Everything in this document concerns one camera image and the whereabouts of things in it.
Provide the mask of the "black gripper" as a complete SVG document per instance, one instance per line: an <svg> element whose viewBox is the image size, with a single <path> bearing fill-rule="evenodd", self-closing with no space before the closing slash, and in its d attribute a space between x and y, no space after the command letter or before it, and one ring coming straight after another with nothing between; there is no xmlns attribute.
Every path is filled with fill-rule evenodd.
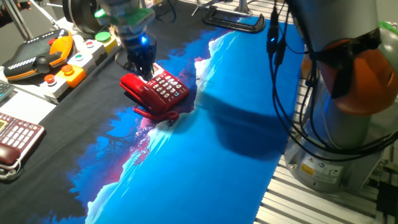
<svg viewBox="0 0 398 224"><path fill-rule="evenodd" d="M143 79L152 79L154 72L153 63L155 62L157 51L157 40L147 31L147 27L124 26L123 47L126 50L130 72L140 77L140 70L137 69L135 64L143 64Z"/></svg>

